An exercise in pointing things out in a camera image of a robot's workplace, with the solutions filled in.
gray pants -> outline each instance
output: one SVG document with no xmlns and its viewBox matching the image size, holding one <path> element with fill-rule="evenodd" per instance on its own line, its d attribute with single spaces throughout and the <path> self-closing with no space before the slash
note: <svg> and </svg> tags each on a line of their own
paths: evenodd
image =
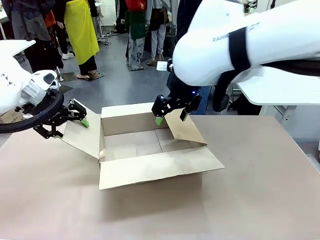
<svg viewBox="0 0 320 240">
<path fill-rule="evenodd" d="M 129 31 L 129 66 L 130 70 L 140 70 L 143 69 L 141 66 L 141 61 L 144 55 L 145 38 L 139 38 L 133 40 L 131 38 L 131 33 Z"/>
<path fill-rule="evenodd" d="M 151 57 L 156 58 L 156 51 L 158 54 L 164 52 L 164 42 L 166 37 L 166 25 L 160 25 L 157 31 L 151 31 Z"/>
</svg>

black pants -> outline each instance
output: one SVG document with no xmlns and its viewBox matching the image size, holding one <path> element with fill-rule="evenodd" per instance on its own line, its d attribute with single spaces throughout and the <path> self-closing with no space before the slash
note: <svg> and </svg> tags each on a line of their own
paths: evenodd
<svg viewBox="0 0 320 240">
<path fill-rule="evenodd" d="M 95 56 L 90 57 L 84 64 L 79 65 L 79 68 L 82 76 L 88 75 L 88 71 L 97 70 Z"/>
<path fill-rule="evenodd" d="M 61 52 L 63 54 L 68 53 L 68 47 L 67 47 L 67 36 L 66 36 L 66 28 L 61 29 L 58 24 L 54 25 L 54 30 L 56 33 L 56 37 L 58 38 L 59 45 L 61 48 Z"/>
</svg>

yellow skirt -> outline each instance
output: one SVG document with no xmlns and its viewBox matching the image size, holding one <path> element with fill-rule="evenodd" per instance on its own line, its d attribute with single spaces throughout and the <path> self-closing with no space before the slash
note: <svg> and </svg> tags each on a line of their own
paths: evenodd
<svg viewBox="0 0 320 240">
<path fill-rule="evenodd" d="M 79 65 L 99 52 L 94 24 L 87 0 L 72 0 L 65 5 L 65 27 Z"/>
</svg>

human hand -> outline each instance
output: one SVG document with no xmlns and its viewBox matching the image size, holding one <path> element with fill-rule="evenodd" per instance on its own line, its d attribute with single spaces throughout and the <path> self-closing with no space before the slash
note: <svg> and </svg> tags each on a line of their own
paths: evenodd
<svg viewBox="0 0 320 240">
<path fill-rule="evenodd" d="M 58 24 L 58 27 L 61 28 L 61 29 L 64 29 L 64 24 L 60 21 L 56 21 L 56 24 Z"/>
</svg>

open cardboard box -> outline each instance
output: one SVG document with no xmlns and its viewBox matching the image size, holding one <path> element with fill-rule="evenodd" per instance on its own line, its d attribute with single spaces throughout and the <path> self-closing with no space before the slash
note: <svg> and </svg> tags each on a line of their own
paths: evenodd
<svg viewBox="0 0 320 240">
<path fill-rule="evenodd" d="M 152 106 L 109 106 L 101 114 L 86 107 L 90 127 L 67 122 L 62 140 L 98 159 L 100 190 L 224 168 L 191 118 L 180 120 L 181 109 L 158 126 Z"/>
</svg>

